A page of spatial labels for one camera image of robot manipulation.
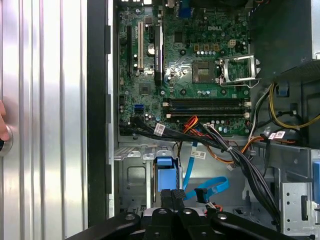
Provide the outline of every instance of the dell logo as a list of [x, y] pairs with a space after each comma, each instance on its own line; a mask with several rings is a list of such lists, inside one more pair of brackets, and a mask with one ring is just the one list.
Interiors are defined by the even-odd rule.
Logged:
[[222, 31], [221, 26], [208, 26], [208, 31]]

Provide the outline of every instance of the ribbed metal surface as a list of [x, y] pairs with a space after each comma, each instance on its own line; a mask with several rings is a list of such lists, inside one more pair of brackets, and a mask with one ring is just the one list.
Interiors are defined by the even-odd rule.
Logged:
[[13, 133], [0, 159], [0, 239], [64, 239], [88, 226], [87, 1], [0, 7], [0, 93]]

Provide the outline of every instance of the black cable bundle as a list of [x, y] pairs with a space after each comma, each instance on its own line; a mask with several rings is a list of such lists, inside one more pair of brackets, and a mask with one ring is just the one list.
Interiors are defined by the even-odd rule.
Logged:
[[162, 136], [154, 135], [155, 129], [146, 125], [139, 117], [134, 117], [131, 122], [135, 124], [136, 127], [142, 129], [137, 130], [133, 126], [120, 126], [125, 128], [126, 131], [131, 133], [139, 134], [148, 138], [170, 141], [170, 142], [200, 142], [203, 145], [208, 145], [222, 151], [228, 152], [236, 165], [241, 167], [243, 174], [247, 177], [250, 188], [259, 201], [259, 203], [268, 211], [271, 215], [274, 225], [277, 230], [280, 231], [280, 211], [277, 207], [275, 199], [268, 187], [268, 184], [260, 171], [253, 165], [250, 160], [243, 155], [238, 149], [233, 148], [222, 138], [222, 136], [215, 132], [215, 130], [208, 130], [203, 125], [198, 124], [208, 136], [195, 136], [181, 133], [176, 130], [169, 129], [166, 127], [163, 131]]

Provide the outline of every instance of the green circuit board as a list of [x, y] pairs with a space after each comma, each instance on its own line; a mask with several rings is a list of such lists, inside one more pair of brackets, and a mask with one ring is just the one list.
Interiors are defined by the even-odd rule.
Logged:
[[[139, 115], [154, 127], [157, 123], [181, 130], [189, 117], [168, 118], [163, 103], [167, 99], [248, 99], [246, 86], [220, 86], [216, 81], [195, 82], [194, 73], [206, 76], [202, 63], [219, 58], [248, 54], [249, 32], [247, 16], [238, 11], [204, 8], [193, 9], [189, 18], [177, 17], [178, 8], [163, 9], [159, 19], [158, 7], [124, 7], [119, 11], [119, 122], [128, 124], [131, 117]], [[163, 69], [161, 86], [155, 85], [155, 56], [150, 54], [154, 43], [148, 28], [162, 22]], [[139, 27], [143, 23], [143, 71], [138, 63]], [[235, 40], [230, 47], [230, 40]], [[128, 55], [131, 53], [132, 75], [128, 75]], [[248, 62], [231, 62], [231, 79], [249, 74]], [[143, 112], [136, 113], [135, 105], [143, 105]], [[225, 136], [247, 135], [246, 119], [239, 116], [200, 117], [202, 123], [213, 123]]]

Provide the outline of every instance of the side panel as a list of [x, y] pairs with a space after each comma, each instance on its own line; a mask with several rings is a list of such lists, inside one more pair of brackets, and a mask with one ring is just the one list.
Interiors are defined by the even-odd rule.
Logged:
[[88, 227], [87, 1], [0, 7], [0, 95], [13, 133], [0, 159], [0, 239], [65, 239]]

